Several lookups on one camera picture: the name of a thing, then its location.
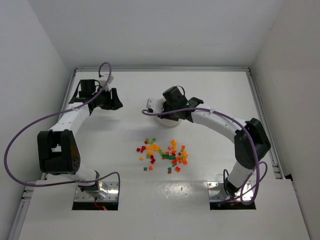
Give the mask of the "white divided round container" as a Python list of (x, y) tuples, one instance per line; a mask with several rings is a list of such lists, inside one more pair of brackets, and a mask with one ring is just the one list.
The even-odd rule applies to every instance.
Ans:
[[(165, 103), (165, 99), (164, 98), (155, 98), (154, 99), (154, 109), (153, 112), (154, 113), (162, 113), (164, 112), (164, 105)], [(175, 127), (177, 125), (179, 125), (182, 120), (179, 119), (178, 121), (175, 120), (170, 120), (170, 119), (165, 119), (165, 118), (160, 118), (159, 116), (154, 116), (153, 117), (157, 122), (159, 122), (161, 125), (168, 127), (168, 128), (172, 128)]]

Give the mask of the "yellow curved lego piece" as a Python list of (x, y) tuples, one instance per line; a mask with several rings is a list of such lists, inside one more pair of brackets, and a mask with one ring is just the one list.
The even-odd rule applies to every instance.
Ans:
[(150, 151), (155, 151), (155, 147), (156, 147), (156, 144), (152, 144), (152, 145), (149, 146), (148, 149), (149, 149)]

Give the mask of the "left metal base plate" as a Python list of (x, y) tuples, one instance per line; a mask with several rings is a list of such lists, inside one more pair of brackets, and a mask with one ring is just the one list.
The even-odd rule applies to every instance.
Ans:
[(106, 202), (115, 203), (119, 200), (119, 183), (113, 181), (99, 181), (91, 186), (77, 185), (74, 202)]

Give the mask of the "metal base plate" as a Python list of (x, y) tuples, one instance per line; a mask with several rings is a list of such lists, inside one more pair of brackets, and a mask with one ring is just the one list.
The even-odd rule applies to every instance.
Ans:
[[(210, 202), (213, 202), (213, 203), (223, 202), (232, 198), (235, 199), (235, 201), (237, 202), (241, 201), (240, 199), (241, 190), (235, 193), (235, 197), (232, 197), (225, 192), (225, 188), (222, 181), (208, 181), (207, 187), (208, 187), (208, 195), (209, 195)], [(248, 181), (245, 184), (242, 191), (243, 193), (242, 200), (244, 202), (248, 202), (253, 198), (254, 191), (251, 188), (252, 188), (252, 185)]]
[(99, 181), (91, 186), (77, 185), (74, 202), (106, 202), (115, 203), (119, 200), (119, 183), (113, 181)]

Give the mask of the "red arch lego piece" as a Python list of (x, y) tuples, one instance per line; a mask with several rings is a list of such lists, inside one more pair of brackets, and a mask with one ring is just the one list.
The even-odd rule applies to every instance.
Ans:
[(146, 146), (142, 146), (140, 152), (143, 153), (146, 150)]

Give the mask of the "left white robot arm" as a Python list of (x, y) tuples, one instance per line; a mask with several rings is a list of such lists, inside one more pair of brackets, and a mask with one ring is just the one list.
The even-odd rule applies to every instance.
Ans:
[(67, 112), (47, 131), (37, 135), (39, 167), (42, 173), (63, 176), (78, 183), (83, 192), (97, 193), (99, 173), (81, 163), (75, 135), (95, 108), (115, 111), (123, 107), (117, 89), (103, 87), (103, 80), (80, 80)]

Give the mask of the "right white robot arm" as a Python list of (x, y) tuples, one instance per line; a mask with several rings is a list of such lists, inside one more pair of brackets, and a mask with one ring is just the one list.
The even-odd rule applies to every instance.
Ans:
[(186, 120), (224, 138), (234, 151), (235, 164), (223, 181), (224, 191), (234, 197), (249, 175), (260, 173), (258, 164), (271, 149), (267, 133), (257, 118), (242, 120), (215, 110), (197, 97), (187, 98), (177, 86), (163, 92), (160, 119), (167, 122)]

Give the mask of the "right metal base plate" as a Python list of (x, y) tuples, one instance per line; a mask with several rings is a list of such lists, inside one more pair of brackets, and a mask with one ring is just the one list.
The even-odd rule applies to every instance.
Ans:
[[(208, 181), (207, 187), (208, 187), (208, 195), (209, 195), (210, 202), (213, 202), (213, 203), (223, 202), (232, 198), (235, 199), (235, 201), (237, 202), (241, 201), (240, 199), (241, 190), (235, 193), (235, 197), (232, 197), (225, 192), (225, 188), (222, 181)], [(242, 191), (243, 193), (242, 200), (244, 202), (248, 202), (253, 198), (254, 191), (251, 188), (252, 188), (252, 185), (248, 181), (245, 184)]]

